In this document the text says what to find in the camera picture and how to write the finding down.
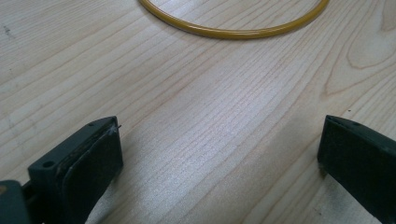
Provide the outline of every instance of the hole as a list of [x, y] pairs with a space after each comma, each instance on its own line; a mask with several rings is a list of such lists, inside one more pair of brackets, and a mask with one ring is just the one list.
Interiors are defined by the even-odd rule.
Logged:
[[53, 162], [53, 161], [46, 161], [46, 162], [43, 163], [43, 167], [44, 168], [50, 168], [54, 164], [55, 164], [55, 162]]

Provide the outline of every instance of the yellow rubber ring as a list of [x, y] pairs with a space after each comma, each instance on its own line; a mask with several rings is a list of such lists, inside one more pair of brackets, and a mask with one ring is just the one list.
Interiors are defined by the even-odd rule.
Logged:
[[258, 30], [223, 30], [205, 27], [173, 17], [157, 8], [149, 0], [140, 0], [140, 3], [160, 20], [165, 21], [166, 23], [180, 30], [195, 35], [202, 35], [217, 39], [256, 39], [273, 35], [282, 35], [307, 25], [324, 10], [324, 8], [329, 4], [329, 0], [320, 0], [316, 7], [295, 21], [290, 21], [282, 25]]

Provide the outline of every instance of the black rubber piece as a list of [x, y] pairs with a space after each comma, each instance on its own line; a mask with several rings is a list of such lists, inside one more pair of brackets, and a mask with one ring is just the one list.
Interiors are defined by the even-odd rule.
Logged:
[[396, 223], [396, 142], [357, 122], [327, 116], [319, 166], [382, 223]]
[[85, 223], [122, 165], [116, 117], [84, 126], [34, 162], [28, 171], [45, 223]]
[[0, 223], [31, 224], [21, 184], [15, 180], [0, 181]]

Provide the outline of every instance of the clamp jaw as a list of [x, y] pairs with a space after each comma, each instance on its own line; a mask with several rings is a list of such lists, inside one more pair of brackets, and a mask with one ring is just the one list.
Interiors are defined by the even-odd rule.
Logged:
[[91, 122], [30, 165], [23, 187], [0, 181], [0, 223], [85, 223], [122, 166], [117, 118]]

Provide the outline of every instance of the wood grain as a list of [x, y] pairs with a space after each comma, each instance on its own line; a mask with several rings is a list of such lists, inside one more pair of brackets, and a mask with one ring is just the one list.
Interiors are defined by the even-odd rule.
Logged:
[[[317, 1], [153, 3], [250, 29]], [[0, 178], [117, 115], [125, 167], [89, 223], [378, 223], [316, 155], [325, 115], [396, 138], [396, 4], [332, 0], [291, 34], [183, 33], [127, 0], [0, 1]]]

